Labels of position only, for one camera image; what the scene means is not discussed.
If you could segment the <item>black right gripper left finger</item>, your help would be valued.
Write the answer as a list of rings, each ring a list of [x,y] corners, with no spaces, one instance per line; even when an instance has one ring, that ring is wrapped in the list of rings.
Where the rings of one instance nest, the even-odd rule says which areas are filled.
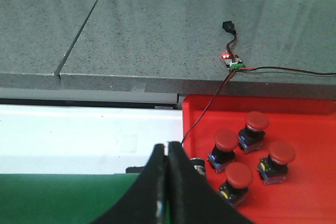
[[[164,145],[156,144],[132,186],[93,223],[166,223],[166,168]]]

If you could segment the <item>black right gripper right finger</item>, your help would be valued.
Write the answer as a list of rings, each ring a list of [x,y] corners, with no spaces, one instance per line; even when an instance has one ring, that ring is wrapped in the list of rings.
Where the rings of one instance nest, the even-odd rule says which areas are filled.
[[[180,142],[168,143],[166,179],[170,223],[252,223],[212,189]]]

